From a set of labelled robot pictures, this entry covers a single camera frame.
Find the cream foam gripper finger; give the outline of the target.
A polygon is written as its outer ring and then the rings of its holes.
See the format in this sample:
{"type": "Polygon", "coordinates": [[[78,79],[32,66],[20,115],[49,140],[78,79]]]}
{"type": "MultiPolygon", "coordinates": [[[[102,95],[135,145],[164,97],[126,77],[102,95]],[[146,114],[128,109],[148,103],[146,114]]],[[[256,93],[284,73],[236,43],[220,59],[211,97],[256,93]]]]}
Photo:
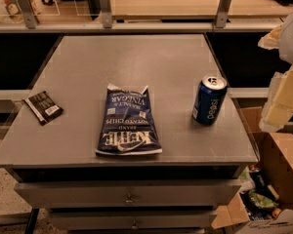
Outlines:
{"type": "Polygon", "coordinates": [[[274,133],[282,129],[292,116],[293,65],[285,73],[276,72],[271,79],[259,127],[263,132],[274,133]]]}
{"type": "Polygon", "coordinates": [[[258,46],[266,50],[278,49],[281,27],[282,25],[280,24],[275,27],[270,33],[263,36],[259,40],[258,46]]]}

